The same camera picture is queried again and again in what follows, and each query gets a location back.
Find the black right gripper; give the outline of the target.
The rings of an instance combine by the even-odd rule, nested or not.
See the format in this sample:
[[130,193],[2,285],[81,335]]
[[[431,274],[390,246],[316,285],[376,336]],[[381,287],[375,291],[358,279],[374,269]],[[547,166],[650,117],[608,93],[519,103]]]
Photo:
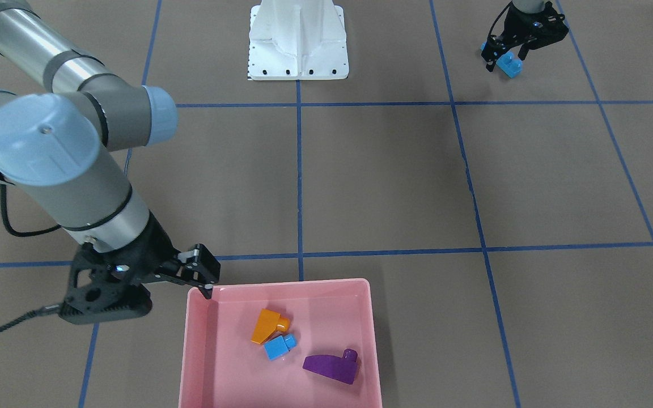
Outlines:
[[[172,263],[177,253],[154,214],[149,214],[145,229],[123,248],[99,253],[93,243],[82,244],[71,263],[58,315],[75,325],[147,315],[152,300],[143,282],[164,264]],[[195,244],[177,259],[186,284],[196,287],[205,299],[212,299],[221,278],[218,259],[204,244]]]

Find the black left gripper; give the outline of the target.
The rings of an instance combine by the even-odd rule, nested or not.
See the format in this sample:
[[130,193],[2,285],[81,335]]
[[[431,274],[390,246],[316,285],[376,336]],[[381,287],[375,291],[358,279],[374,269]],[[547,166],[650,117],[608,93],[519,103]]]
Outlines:
[[529,51],[562,41],[569,33],[565,15],[558,13],[553,5],[545,5],[537,13],[520,11],[515,5],[507,5],[501,13],[506,15],[503,32],[491,35],[491,43],[483,43],[480,57],[485,68],[493,72],[497,61],[506,51],[520,46],[518,58],[526,60]]

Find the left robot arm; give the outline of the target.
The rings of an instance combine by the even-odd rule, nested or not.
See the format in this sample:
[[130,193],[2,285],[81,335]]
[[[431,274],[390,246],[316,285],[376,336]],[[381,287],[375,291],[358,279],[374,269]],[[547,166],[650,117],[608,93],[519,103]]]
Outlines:
[[518,47],[523,61],[528,53],[564,40],[570,33],[565,15],[550,1],[511,1],[493,21],[480,56],[492,72],[498,60]]

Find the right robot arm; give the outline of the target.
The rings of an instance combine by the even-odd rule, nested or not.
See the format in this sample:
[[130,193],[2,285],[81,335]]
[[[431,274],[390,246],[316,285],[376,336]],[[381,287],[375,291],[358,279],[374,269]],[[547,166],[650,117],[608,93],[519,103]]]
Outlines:
[[202,244],[173,247],[112,152],[164,142],[178,109],[155,86],[132,86],[47,26],[26,1],[0,1],[0,55],[44,93],[0,90],[0,204],[23,190],[79,247],[63,300],[28,312],[73,324],[138,318],[150,282],[195,287],[210,299],[220,263]]

